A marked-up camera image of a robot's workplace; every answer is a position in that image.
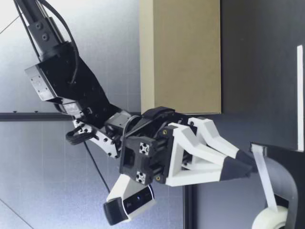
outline brown cardboard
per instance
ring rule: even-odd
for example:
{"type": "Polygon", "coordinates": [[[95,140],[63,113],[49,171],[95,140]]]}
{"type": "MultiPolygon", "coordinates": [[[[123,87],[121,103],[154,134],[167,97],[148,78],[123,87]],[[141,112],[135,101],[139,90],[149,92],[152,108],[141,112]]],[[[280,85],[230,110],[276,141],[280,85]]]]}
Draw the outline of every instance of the brown cardboard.
{"type": "Polygon", "coordinates": [[[221,112],[220,2],[140,0],[142,111],[221,112]]]}

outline black cable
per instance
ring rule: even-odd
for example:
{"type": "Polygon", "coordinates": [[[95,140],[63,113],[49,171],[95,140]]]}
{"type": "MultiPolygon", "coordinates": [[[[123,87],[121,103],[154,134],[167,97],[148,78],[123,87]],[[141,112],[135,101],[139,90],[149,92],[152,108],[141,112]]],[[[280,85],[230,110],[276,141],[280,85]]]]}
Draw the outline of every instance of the black cable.
{"type": "Polygon", "coordinates": [[[31,35],[30,35],[29,29],[28,29],[28,27],[27,27],[27,25],[26,25],[26,23],[25,23],[25,21],[24,21],[24,18],[23,18],[23,16],[22,16],[21,12],[20,12],[20,9],[19,9],[19,6],[18,6],[16,0],[14,0],[14,3],[15,3],[17,12],[18,12],[18,14],[19,14],[19,17],[20,17],[20,19],[21,19],[21,21],[22,21],[22,24],[23,24],[23,26],[24,26],[24,28],[25,28],[25,31],[27,32],[28,37],[29,37],[29,39],[30,39],[30,43],[32,44],[33,49],[34,49],[34,51],[35,51],[35,53],[36,53],[36,56],[37,56],[38,60],[40,61],[40,59],[39,59],[39,53],[38,53],[38,51],[37,51],[37,48],[36,48],[36,46],[35,46],[35,44],[34,44],[34,41],[33,41],[32,37],[31,37],[31,35]]]}
{"type": "Polygon", "coordinates": [[[66,21],[64,20],[64,18],[46,1],[46,0],[38,0],[42,5],[44,5],[49,11],[51,11],[58,19],[59,21],[63,24],[63,26],[65,27],[65,29],[67,30],[72,45],[73,45],[73,49],[74,49],[74,57],[75,57],[75,69],[74,69],[74,73],[73,73],[73,77],[72,80],[69,82],[70,84],[73,84],[75,82],[76,79],[76,74],[79,68],[79,52],[78,52],[78,48],[76,45],[76,42],[71,34],[71,31],[66,23],[66,21]]]}
{"type": "Polygon", "coordinates": [[[32,227],[27,221],[25,221],[25,219],[22,218],[16,211],[14,211],[14,209],[12,209],[7,203],[5,203],[2,199],[0,199],[0,201],[1,201],[2,204],[4,204],[9,210],[11,210],[16,216],[18,216],[26,225],[28,225],[29,228],[34,229],[34,227],[32,227]]]}
{"type": "Polygon", "coordinates": [[[91,157],[92,162],[94,163],[94,166],[95,166],[96,170],[98,171],[98,173],[99,173],[99,175],[100,175],[100,178],[101,178],[102,182],[104,183],[104,185],[105,185],[105,187],[106,187],[108,193],[110,193],[110,189],[109,189],[109,187],[108,187],[108,185],[107,185],[107,183],[106,183],[106,181],[105,181],[103,175],[101,174],[101,171],[100,171],[100,169],[98,168],[98,166],[97,166],[97,164],[96,164],[96,162],[95,162],[95,160],[94,160],[94,158],[93,158],[93,156],[92,156],[92,153],[90,152],[90,149],[88,148],[87,143],[84,142],[84,145],[85,145],[85,147],[86,147],[86,150],[87,150],[89,156],[91,157]]]}
{"type": "Polygon", "coordinates": [[[17,19],[18,19],[18,17],[20,17],[19,15],[14,19],[14,20],[12,20],[3,30],[1,30],[1,32],[0,32],[0,35],[4,32],[4,31],[6,31],[6,29],[8,28],[8,27],[10,27],[10,25],[12,25],[17,19]]]}

